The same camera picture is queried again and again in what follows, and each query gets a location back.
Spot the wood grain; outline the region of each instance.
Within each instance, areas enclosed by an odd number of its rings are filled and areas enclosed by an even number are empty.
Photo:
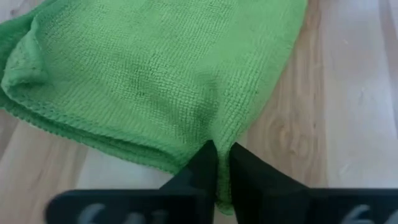
[[[74,188],[85,154],[20,121],[0,162],[0,223],[42,223],[48,200]]]
[[[326,186],[323,65],[318,1],[310,1],[296,48],[261,117],[248,149],[310,186]]]
[[[40,0],[0,1],[0,21]],[[294,52],[240,140],[312,187],[398,187],[398,2],[309,0]],[[66,189],[157,188],[170,175],[29,126],[0,111],[0,223],[43,223]],[[217,213],[215,223],[236,223]]]

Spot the folded towel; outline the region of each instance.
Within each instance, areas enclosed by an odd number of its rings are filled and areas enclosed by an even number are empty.
[[[0,106],[51,133],[171,173],[212,139],[226,211],[229,147],[270,96],[306,5],[47,0],[0,25]]]

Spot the white printed number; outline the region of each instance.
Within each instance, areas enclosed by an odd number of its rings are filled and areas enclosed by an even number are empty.
[[[81,211],[78,217],[78,224],[95,224],[93,223],[94,218],[105,209],[105,205],[100,203],[91,204],[83,211]],[[165,210],[157,210],[151,213],[152,222],[151,224],[164,224],[167,219],[167,212]],[[146,224],[145,216],[138,212],[132,212],[127,215],[126,221],[122,224]]]
[[[370,210],[369,205],[358,205],[352,209],[341,221],[341,224],[374,224],[372,220],[358,218],[362,213]],[[398,224],[398,210],[393,213],[385,224]]]

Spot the wooden floor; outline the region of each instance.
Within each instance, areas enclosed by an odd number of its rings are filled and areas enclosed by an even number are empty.
[[[0,20],[38,1],[1,0]],[[309,186],[398,187],[397,36],[398,1],[309,0],[287,68],[241,142]],[[46,201],[66,189],[168,179],[0,111],[0,223],[43,223]],[[217,213],[215,223],[235,221]]]

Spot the black plastic piece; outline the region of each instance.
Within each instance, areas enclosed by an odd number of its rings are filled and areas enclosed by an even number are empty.
[[[48,204],[45,219],[48,224],[209,224],[217,165],[216,148],[208,142],[159,190],[72,190]]]
[[[396,189],[310,189],[239,144],[229,165],[239,224],[398,224]]]
[[[217,151],[207,142],[159,190],[74,190],[48,205],[48,224],[210,224]],[[239,224],[398,224],[396,189],[310,189],[239,144],[229,154]]]

